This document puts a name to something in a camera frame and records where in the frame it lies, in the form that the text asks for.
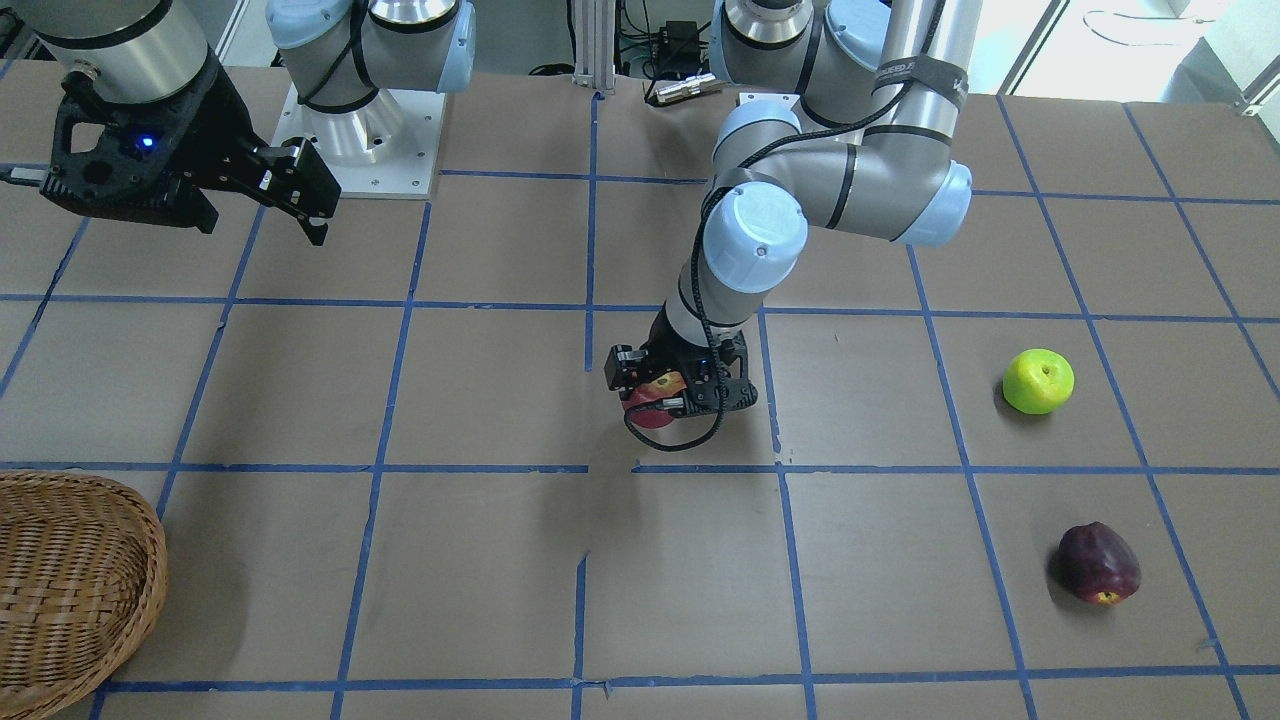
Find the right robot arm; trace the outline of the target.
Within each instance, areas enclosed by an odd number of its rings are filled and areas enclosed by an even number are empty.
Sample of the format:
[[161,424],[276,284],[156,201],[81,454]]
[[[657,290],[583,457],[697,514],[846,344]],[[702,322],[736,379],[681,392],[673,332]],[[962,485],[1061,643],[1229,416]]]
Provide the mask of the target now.
[[424,200],[468,1],[6,1],[61,68],[44,168],[3,179],[82,217],[196,228],[238,193],[314,245],[342,199]]

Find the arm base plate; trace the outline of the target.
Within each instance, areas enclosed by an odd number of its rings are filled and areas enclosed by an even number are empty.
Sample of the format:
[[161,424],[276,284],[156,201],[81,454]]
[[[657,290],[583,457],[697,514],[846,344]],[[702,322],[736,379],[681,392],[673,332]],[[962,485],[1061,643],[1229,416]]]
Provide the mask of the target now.
[[271,142],[312,141],[343,199],[430,199],[448,94],[384,88],[346,114],[315,111],[296,97],[291,86]]
[[801,97],[796,94],[742,91],[737,94],[735,106],[742,108],[758,102],[768,102],[769,105],[786,106],[788,110],[794,110],[800,99]]

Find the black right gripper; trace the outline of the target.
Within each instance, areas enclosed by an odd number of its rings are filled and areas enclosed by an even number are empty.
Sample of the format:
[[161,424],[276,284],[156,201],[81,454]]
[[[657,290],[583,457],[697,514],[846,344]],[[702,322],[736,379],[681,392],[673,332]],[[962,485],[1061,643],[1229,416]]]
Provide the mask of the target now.
[[340,183],[311,138],[266,146],[211,51],[170,97],[109,102],[104,82],[83,61],[61,79],[41,196],[82,217],[210,233],[218,210],[204,192],[242,193],[285,208],[312,246],[325,243]]

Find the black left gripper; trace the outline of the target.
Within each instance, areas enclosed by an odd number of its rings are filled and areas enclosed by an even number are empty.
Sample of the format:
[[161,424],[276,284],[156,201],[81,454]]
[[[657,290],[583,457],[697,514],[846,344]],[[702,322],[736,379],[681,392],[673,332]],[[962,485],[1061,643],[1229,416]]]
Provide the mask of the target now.
[[742,332],[721,338],[716,350],[710,350],[699,323],[695,331],[700,340],[691,343],[671,325],[666,311],[660,311],[641,347],[613,345],[609,348],[604,363],[608,389],[630,395],[667,372],[678,372],[687,386],[685,393],[653,401],[652,411],[675,416],[716,414],[719,411],[719,387],[724,389],[727,413],[753,406],[758,391],[748,375],[748,346]]

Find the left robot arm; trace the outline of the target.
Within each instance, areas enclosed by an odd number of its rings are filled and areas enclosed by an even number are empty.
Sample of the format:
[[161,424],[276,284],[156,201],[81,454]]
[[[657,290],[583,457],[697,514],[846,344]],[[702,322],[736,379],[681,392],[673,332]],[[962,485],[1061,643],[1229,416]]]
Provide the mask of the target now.
[[650,334],[605,361],[626,420],[750,407],[742,328],[810,229],[948,242],[972,201],[952,155],[978,1],[719,1],[713,74],[771,91],[724,119],[694,246]]

